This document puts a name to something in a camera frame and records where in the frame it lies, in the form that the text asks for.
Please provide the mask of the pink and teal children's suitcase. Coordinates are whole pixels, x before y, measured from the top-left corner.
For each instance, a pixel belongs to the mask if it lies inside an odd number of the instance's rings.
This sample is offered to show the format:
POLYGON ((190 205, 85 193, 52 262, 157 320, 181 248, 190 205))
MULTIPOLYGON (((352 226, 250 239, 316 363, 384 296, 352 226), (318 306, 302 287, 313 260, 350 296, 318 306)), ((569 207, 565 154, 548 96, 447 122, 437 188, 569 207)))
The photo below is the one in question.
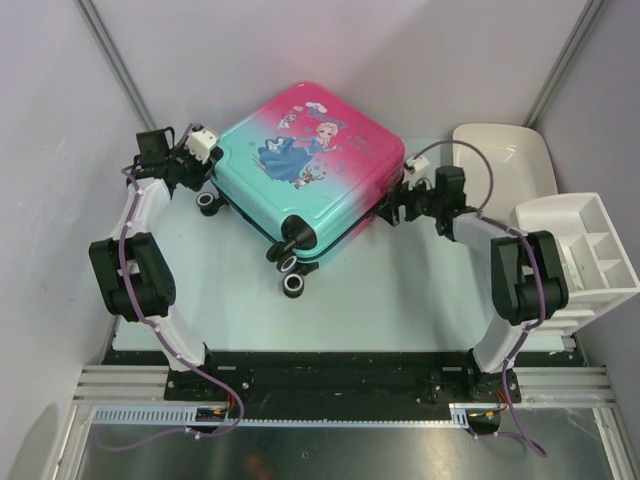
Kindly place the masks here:
POLYGON ((365 229, 403 177, 403 141, 328 89, 292 86, 220 137, 205 216, 229 205, 270 243, 282 290, 365 229))

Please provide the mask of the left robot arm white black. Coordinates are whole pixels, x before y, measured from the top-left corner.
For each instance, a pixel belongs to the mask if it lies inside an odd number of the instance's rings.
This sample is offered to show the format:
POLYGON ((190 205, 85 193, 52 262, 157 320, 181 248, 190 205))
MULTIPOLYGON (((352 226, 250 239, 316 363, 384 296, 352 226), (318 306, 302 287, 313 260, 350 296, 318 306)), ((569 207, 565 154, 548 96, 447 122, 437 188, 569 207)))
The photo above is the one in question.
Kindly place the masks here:
POLYGON ((191 124, 180 139, 171 127, 136 135, 138 153, 124 167, 127 200, 110 236, 89 246, 89 258, 108 312, 145 326, 174 371, 189 371, 186 387, 214 397, 221 376, 204 365, 207 348, 175 306, 177 288, 154 232, 177 187, 194 192, 210 180, 221 158, 219 134, 191 124))

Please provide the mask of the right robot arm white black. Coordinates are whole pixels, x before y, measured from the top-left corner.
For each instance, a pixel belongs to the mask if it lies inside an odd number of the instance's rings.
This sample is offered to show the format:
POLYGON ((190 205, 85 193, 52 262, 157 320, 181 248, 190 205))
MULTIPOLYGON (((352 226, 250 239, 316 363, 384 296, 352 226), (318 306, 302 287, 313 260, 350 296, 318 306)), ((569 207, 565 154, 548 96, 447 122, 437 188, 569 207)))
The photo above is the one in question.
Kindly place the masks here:
POLYGON ((392 226, 430 217, 438 235, 469 247, 484 261, 493 317, 470 350, 473 369, 461 376, 463 393, 484 401, 497 389, 495 374, 513 366, 529 334, 568 305, 569 290, 551 232, 524 233, 485 216, 466 204, 464 187, 460 167, 437 168, 430 185, 406 164, 402 182, 377 214, 392 226))

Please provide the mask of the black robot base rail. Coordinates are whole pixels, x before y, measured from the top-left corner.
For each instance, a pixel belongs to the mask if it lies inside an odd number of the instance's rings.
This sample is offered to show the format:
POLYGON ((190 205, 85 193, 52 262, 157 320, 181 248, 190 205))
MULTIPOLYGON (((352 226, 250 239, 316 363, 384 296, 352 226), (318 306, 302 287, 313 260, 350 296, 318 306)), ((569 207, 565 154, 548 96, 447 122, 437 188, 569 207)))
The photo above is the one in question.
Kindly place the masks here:
POLYGON ((523 375, 485 374, 464 352, 218 352, 203 371, 170 371, 165 400, 201 402, 195 430, 213 432, 224 411, 244 421, 400 422, 442 420, 449 403, 520 402, 523 375))

